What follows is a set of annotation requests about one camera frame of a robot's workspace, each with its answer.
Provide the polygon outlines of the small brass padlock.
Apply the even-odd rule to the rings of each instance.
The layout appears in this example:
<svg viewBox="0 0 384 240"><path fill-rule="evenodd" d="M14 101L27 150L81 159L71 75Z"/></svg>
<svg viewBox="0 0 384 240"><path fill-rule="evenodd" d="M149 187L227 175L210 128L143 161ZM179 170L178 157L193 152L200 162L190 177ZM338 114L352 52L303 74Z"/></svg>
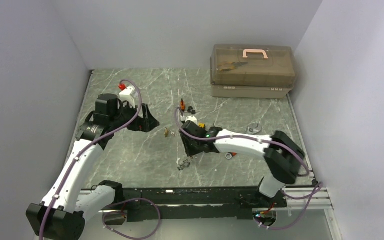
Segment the small brass padlock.
<svg viewBox="0 0 384 240"><path fill-rule="evenodd" d="M167 127L165 127L164 128L164 137L167 138L169 136L169 134L170 134L170 130Z"/></svg>

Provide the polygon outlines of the black keys bunch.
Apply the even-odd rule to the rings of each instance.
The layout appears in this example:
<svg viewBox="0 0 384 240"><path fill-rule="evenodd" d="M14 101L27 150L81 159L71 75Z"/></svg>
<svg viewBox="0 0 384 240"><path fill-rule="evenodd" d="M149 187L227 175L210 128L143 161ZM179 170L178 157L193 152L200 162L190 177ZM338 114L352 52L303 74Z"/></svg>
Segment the black keys bunch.
<svg viewBox="0 0 384 240"><path fill-rule="evenodd" d="M190 165L191 165L191 160L188 158L188 159L183 160L181 163L179 162L177 169L179 171L183 171L183 170L189 168Z"/></svg>

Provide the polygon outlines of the orange padlock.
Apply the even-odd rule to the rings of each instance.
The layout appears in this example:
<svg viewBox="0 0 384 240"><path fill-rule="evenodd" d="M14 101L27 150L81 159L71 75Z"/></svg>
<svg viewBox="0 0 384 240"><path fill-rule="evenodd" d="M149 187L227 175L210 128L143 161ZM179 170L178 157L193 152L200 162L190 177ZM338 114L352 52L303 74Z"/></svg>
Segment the orange padlock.
<svg viewBox="0 0 384 240"><path fill-rule="evenodd" d="M179 103L179 108L180 110L184 113L185 110L186 110L186 105L185 105L185 102L183 99L180 100L180 103Z"/></svg>

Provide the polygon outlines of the yellow padlock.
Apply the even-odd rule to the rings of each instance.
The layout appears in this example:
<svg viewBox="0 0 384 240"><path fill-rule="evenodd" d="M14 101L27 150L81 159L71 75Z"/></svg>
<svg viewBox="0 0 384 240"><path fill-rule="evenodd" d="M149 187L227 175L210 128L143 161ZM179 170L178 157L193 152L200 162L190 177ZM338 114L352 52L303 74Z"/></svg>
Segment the yellow padlock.
<svg viewBox="0 0 384 240"><path fill-rule="evenodd" d="M204 123L199 123L198 126L199 126L200 128L203 128L203 129L206 128L206 125L205 125Z"/></svg>

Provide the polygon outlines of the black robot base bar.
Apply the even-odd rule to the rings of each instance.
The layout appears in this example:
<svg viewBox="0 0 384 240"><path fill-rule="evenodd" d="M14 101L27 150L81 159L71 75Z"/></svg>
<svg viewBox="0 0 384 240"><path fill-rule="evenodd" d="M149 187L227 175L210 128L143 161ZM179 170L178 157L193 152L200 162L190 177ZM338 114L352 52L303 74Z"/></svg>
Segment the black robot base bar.
<svg viewBox="0 0 384 240"><path fill-rule="evenodd" d="M186 187L125 188L124 200L106 206L103 212L126 213L128 222L145 220L183 220L235 218L251 220L257 212L286 208L286 198L279 192L272 200L257 198L257 187Z"/></svg>

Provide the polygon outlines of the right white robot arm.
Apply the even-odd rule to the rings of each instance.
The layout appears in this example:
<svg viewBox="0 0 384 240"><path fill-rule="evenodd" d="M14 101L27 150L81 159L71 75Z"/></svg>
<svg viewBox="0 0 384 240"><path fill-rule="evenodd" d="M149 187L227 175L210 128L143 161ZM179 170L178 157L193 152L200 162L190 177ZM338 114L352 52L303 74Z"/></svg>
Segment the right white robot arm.
<svg viewBox="0 0 384 240"><path fill-rule="evenodd" d="M263 177L255 194L256 203L269 207L276 194L286 185L294 185L302 177L304 151L284 132L272 135L249 135L221 127L205 129L191 120L186 121L179 133L187 156L200 153L236 153L265 160L270 173Z"/></svg>

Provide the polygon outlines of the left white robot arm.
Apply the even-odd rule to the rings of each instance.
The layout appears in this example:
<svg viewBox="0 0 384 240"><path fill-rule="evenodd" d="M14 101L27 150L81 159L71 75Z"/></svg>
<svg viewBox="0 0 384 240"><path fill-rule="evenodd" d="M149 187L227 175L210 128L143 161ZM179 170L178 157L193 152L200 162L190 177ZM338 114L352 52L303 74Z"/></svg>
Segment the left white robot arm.
<svg viewBox="0 0 384 240"><path fill-rule="evenodd" d="M26 217L39 239L78 240L85 225L104 208L127 205L123 185L104 180L79 200L82 185L115 133L123 129L148 133L160 123L142 102L140 92L101 94L79 127L72 153L53 187L39 204L31 203Z"/></svg>

